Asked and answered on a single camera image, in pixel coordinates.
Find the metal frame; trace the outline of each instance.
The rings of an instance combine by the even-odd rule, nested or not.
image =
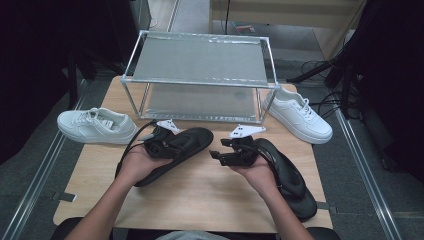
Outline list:
[[[340,127],[345,135],[347,144],[352,152],[352,156],[355,160],[358,171],[361,175],[362,181],[364,182],[365,188],[369,194],[370,200],[374,206],[374,210],[380,220],[381,227],[386,235],[387,239],[400,240],[402,235],[399,227],[396,223],[394,215],[390,210],[390,207],[385,199],[374,174],[368,164],[368,160],[362,151],[361,145],[358,142],[355,132],[341,110],[336,111],[337,120],[339,121]]]
[[[124,90],[125,90],[127,96],[128,96],[128,99],[129,99],[129,101],[131,103],[131,106],[132,106],[134,112],[141,119],[151,119],[152,118],[152,117],[149,117],[147,114],[146,115],[143,115],[143,111],[144,111],[144,109],[146,107],[146,99],[147,99],[147,96],[148,96],[148,93],[149,93],[149,90],[150,90],[150,87],[151,87],[150,85],[151,84],[155,84],[155,83],[148,82],[146,80],[135,79],[132,76],[129,76],[129,74],[131,73],[130,66],[135,66],[135,64],[138,61],[138,59],[135,59],[136,58],[136,53],[137,52],[141,52],[142,46],[144,45],[145,39],[146,39],[147,35],[149,34],[149,32],[150,31],[143,31],[143,30],[141,30],[139,32],[139,37],[137,39],[136,45],[134,47],[133,53],[132,53],[131,58],[130,58],[130,61],[129,61],[130,64],[128,64],[128,66],[127,66],[127,68],[125,70],[125,73],[121,77],[121,83],[122,83],[122,85],[124,87]],[[202,36],[214,36],[214,37],[217,36],[217,35],[211,35],[211,34],[183,34],[183,35],[193,35],[193,36],[194,35],[197,35],[197,36],[202,35]],[[200,120],[200,121],[221,121],[221,122],[222,121],[224,121],[224,122],[242,122],[242,123],[262,124],[264,122],[264,120],[265,120],[265,116],[266,116],[266,113],[268,112],[268,110],[270,108],[270,105],[267,106],[264,110],[262,110],[261,94],[260,94],[259,89],[261,89],[261,88],[262,89],[270,89],[271,91],[273,91],[272,97],[271,97],[271,102],[272,102],[274,100],[275,94],[276,94],[274,90],[280,87],[280,83],[277,81],[277,77],[276,77],[276,72],[275,72],[275,67],[274,67],[274,60],[272,58],[271,47],[270,47],[270,44],[269,44],[269,38],[267,38],[267,37],[257,37],[257,39],[261,42],[263,56],[266,53],[269,54],[271,65],[272,65],[272,75],[273,75],[272,76],[272,78],[273,78],[272,79],[273,80],[272,83],[267,82],[267,86],[266,87],[265,86],[255,86],[255,85],[243,85],[243,86],[237,85],[237,86],[235,86],[235,85],[231,85],[231,84],[217,84],[217,85],[215,85],[214,83],[211,83],[211,82],[203,82],[203,83],[198,83],[198,84],[195,83],[194,84],[194,85],[205,86],[205,87],[207,87],[207,86],[222,86],[222,87],[254,88],[256,90],[256,100],[257,100],[257,111],[255,109],[255,112],[257,112],[257,115],[255,116],[255,120],[246,120],[246,119],[240,120],[242,118],[237,117],[237,116],[228,117],[228,118],[225,118],[225,120],[211,120],[211,119],[205,120],[205,119],[178,118],[178,117],[176,117],[174,119],[181,119],[181,120]],[[133,99],[133,97],[132,97],[132,95],[130,93],[130,90],[128,88],[128,85],[127,85],[128,83],[145,83],[146,84],[146,87],[145,87],[144,93],[143,93],[143,98],[141,100],[140,107],[137,107],[137,104],[135,103],[135,101],[134,101],[134,99]]]

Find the hand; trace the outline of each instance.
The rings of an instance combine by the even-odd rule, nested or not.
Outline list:
[[[262,195],[268,189],[277,189],[274,174],[268,165],[268,162],[262,157],[258,156],[252,166],[246,168],[241,166],[232,166],[231,170],[241,174],[246,178],[247,182]]]
[[[125,177],[134,185],[147,177],[155,168],[169,164],[172,159],[151,158],[143,145],[133,147],[122,161],[118,177]]]

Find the white tag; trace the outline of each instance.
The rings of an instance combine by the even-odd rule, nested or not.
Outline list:
[[[230,138],[244,138],[247,136],[250,136],[255,133],[265,132],[265,127],[254,127],[254,126],[245,126],[245,125],[238,125],[234,131],[230,133]]]
[[[178,129],[175,124],[172,122],[172,119],[170,120],[164,120],[164,121],[159,121],[156,123],[158,126],[161,126],[163,128],[166,128],[168,130],[171,130],[173,132],[179,132],[180,129]]]

